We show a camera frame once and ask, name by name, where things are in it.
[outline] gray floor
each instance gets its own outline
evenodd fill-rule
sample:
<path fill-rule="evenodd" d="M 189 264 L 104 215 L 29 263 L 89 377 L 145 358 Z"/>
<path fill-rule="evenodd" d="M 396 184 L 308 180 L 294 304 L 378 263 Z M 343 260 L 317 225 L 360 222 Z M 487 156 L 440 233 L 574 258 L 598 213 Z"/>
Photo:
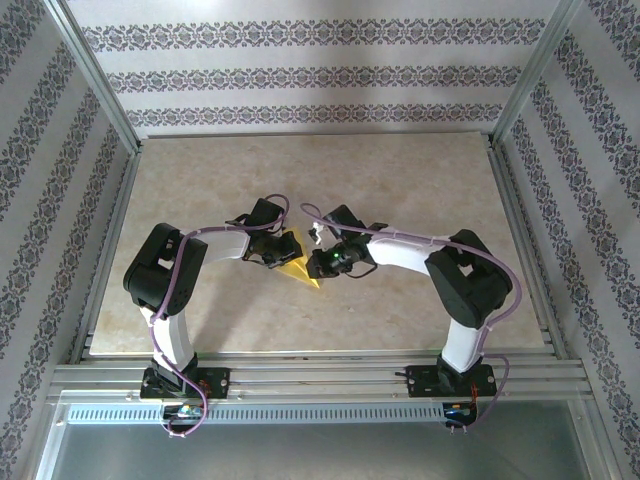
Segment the gray floor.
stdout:
<path fill-rule="evenodd" d="M 588 478 L 563 403 L 498 404 L 478 430 L 439 424 L 67 427 L 54 479 Z"/>

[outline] side wall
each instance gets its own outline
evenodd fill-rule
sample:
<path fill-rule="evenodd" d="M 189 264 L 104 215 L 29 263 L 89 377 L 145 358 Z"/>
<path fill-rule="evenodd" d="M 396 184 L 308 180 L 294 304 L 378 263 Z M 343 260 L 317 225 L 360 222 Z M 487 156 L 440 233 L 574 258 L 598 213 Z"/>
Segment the side wall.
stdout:
<path fill-rule="evenodd" d="M 572 353 L 640 476 L 640 14 L 585 1 L 501 145 Z"/>
<path fill-rule="evenodd" d="M 557 0 L 70 0 L 144 135 L 489 132 Z"/>
<path fill-rule="evenodd" d="M 66 361 L 128 153 L 38 0 L 0 0 L 0 479 Z"/>

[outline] beige table surface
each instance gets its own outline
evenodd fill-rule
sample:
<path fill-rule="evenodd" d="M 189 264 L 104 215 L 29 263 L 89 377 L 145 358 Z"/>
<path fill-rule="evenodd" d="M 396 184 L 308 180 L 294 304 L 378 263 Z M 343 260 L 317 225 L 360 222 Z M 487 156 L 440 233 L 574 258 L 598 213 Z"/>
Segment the beige table surface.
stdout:
<path fill-rule="evenodd" d="M 274 192 L 289 196 L 288 224 L 303 232 L 311 226 L 297 207 L 304 201 L 324 213 L 345 203 L 366 224 L 418 233 L 472 229 L 523 278 L 479 134 L 149 140 L 91 353 L 151 352 L 122 277 L 156 223 L 189 230 L 220 225 Z M 187 322 L 196 351 L 210 353 L 438 348 L 449 326 L 430 279 L 415 272 L 382 267 L 361 280 L 341 276 L 314 289 L 240 260 L 202 269 Z M 542 345 L 525 292 L 520 309 L 496 327 L 488 346 Z"/>

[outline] patterned wallpaper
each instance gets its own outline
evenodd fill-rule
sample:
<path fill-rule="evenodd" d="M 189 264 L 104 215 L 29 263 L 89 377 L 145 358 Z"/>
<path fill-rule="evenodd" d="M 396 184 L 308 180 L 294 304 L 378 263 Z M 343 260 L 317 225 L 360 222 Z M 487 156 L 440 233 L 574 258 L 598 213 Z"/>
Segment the patterned wallpaper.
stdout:
<path fill-rule="evenodd" d="M 638 31 L 634 3 L 585 1 L 502 146 L 623 478 L 640 477 Z"/>
<path fill-rule="evenodd" d="M 557 0 L 71 0 L 138 133 L 488 132 Z"/>
<path fill-rule="evenodd" d="M 21 478 L 128 153 L 39 0 L 0 0 L 0 479 Z"/>

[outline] ventilation grille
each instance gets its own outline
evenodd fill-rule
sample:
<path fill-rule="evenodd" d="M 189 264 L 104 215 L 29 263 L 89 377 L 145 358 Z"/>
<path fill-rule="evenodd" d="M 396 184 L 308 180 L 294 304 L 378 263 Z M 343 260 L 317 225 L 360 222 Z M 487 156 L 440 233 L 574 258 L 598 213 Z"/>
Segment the ventilation grille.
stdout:
<path fill-rule="evenodd" d="M 70 424 L 153 424 L 160 405 L 73 405 Z M 441 422 L 442 404 L 215 405 L 205 423 L 218 425 Z"/>

